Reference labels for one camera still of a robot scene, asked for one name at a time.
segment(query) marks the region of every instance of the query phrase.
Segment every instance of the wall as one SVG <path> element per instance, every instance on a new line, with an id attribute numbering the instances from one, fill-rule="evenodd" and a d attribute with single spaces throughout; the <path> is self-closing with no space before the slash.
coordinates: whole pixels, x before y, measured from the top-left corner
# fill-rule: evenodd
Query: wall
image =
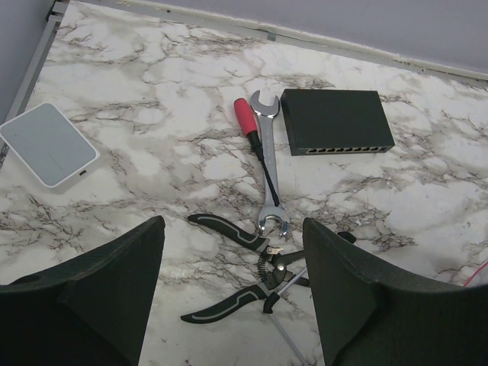
<path id="1" fill-rule="evenodd" d="M 487 0 L 152 0 L 488 73 Z"/>
<path id="2" fill-rule="evenodd" d="M 0 0 L 0 123 L 46 26 L 53 0 Z"/>

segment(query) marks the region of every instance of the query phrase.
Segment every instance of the red screwdriver handle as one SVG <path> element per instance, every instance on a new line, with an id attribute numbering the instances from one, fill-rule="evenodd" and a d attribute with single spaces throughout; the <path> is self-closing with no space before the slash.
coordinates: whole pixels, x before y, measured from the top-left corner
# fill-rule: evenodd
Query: red screwdriver handle
<path id="1" fill-rule="evenodd" d="M 258 130 L 256 119 L 246 99 L 239 98 L 234 101 L 234 111 L 236 111 L 237 120 L 246 136 L 248 133 Z"/>

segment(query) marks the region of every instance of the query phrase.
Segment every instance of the black plier handle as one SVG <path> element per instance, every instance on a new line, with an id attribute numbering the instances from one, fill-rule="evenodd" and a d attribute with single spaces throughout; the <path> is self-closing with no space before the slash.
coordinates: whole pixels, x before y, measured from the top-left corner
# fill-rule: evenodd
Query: black plier handle
<path id="1" fill-rule="evenodd" d="M 208 324 L 225 318 L 234 313 L 244 305 L 256 300 L 268 298 L 271 292 L 260 282 L 243 288 L 225 300 L 216 303 L 212 307 L 197 311 L 196 313 L 181 316 L 181 320 L 193 324 Z"/>
<path id="2" fill-rule="evenodd" d="M 208 213 L 197 213 L 195 215 L 188 216 L 188 221 L 198 223 L 208 227 L 209 229 L 215 230 L 233 240 L 237 244 L 240 244 L 244 248 L 252 250 L 253 252 L 265 252 L 265 250 L 268 248 L 269 239 L 247 233 L 223 217 L 210 215 Z"/>

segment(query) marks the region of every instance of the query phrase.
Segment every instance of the wrench jaw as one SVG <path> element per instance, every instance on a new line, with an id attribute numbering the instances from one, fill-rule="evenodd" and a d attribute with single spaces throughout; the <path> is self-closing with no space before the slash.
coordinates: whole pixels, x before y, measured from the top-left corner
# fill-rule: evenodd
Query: wrench jaw
<path id="1" fill-rule="evenodd" d="M 263 210 L 259 213 L 258 217 L 259 229 L 263 236 L 267 236 L 271 231 L 271 223 L 268 221 L 274 221 L 281 225 L 280 237 L 284 237 L 288 234 L 288 230 L 290 229 L 290 217 L 283 208 L 263 207 Z"/>
<path id="2" fill-rule="evenodd" d="M 270 225 L 266 226 L 266 223 L 268 222 L 268 220 L 273 220 L 273 221 L 281 224 L 280 237 L 285 237 L 288 234 L 288 229 L 290 228 L 290 223 L 283 221 L 280 217 L 271 215 L 271 216 L 268 216 L 265 219 L 259 221 L 259 229 L 261 230 L 261 233 L 263 236 L 267 236 L 269 234 L 269 232 L 271 231 Z"/>
<path id="3" fill-rule="evenodd" d="M 261 91 L 257 90 L 251 95 L 250 104 L 254 113 L 258 116 L 265 116 L 273 118 L 280 113 L 280 98 L 277 95 L 274 96 L 274 102 L 272 105 L 264 105 L 259 101 L 259 94 Z"/>

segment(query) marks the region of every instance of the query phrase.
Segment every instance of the black foam piece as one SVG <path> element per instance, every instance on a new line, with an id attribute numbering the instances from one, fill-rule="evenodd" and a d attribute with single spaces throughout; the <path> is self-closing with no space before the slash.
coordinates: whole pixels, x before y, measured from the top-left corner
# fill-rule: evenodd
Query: black foam piece
<path id="1" fill-rule="evenodd" d="M 285 89 L 281 106 L 292 156 L 395 146 L 377 91 Z"/>
<path id="2" fill-rule="evenodd" d="M 0 286 L 1 366 L 135 366 L 161 265 L 153 217 L 67 262 Z"/>
<path id="3" fill-rule="evenodd" d="M 488 285 L 424 278 L 303 222 L 327 366 L 486 366 Z"/>

